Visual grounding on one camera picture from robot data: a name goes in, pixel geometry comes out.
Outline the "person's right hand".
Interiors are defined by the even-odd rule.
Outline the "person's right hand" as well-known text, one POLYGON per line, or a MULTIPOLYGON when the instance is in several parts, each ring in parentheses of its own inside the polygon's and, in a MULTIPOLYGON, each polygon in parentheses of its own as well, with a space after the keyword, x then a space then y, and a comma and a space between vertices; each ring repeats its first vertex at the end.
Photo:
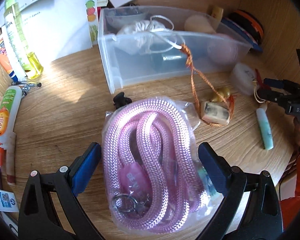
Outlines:
POLYGON ((299 147, 300 146, 300 123, 297 117, 294 118, 293 124, 294 124, 295 145, 299 147))

